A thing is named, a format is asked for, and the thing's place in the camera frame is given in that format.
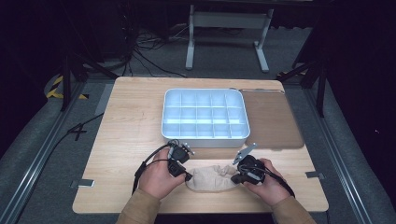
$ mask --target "plastic organizer tray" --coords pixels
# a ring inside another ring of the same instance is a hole
[[[243,96],[232,89],[168,90],[162,134],[190,147],[241,147],[250,134]]]

